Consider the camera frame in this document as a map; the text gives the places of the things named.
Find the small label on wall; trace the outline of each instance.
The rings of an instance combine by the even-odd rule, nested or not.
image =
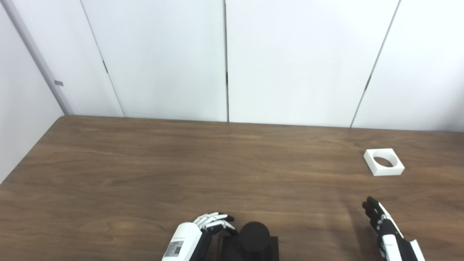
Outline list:
[[[63,82],[55,80],[55,85],[64,86]]]

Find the robotic hand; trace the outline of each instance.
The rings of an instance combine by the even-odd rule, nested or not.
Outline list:
[[[238,235],[229,222],[234,218],[227,214],[214,212],[204,214],[193,222],[180,224],[169,243],[161,261],[200,261],[205,257],[212,235],[222,230]]]
[[[380,254],[386,261],[425,261],[416,240],[407,241],[387,210],[373,197],[362,203],[377,233]]]

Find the white wall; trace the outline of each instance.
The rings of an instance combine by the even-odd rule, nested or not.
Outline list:
[[[0,182],[62,115],[0,4]]]
[[[397,0],[227,0],[230,120],[349,127]]]
[[[79,0],[2,1],[30,35],[28,45],[45,63],[39,65],[64,83],[52,88],[70,114],[123,116]]]
[[[226,121],[221,0],[83,0],[127,117]]]
[[[463,10],[401,1],[353,127],[464,131]]]

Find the white square block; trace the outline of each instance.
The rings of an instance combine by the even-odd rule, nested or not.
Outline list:
[[[388,160],[392,164],[392,167],[385,167],[378,164],[374,157],[381,157]],[[364,159],[366,160],[366,163],[374,176],[401,175],[405,169],[403,163],[401,163],[393,149],[366,150],[366,153],[364,153]]]

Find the black stand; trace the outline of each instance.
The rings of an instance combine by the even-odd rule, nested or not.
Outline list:
[[[278,238],[264,224],[250,222],[240,235],[223,238],[221,261],[279,261]]]

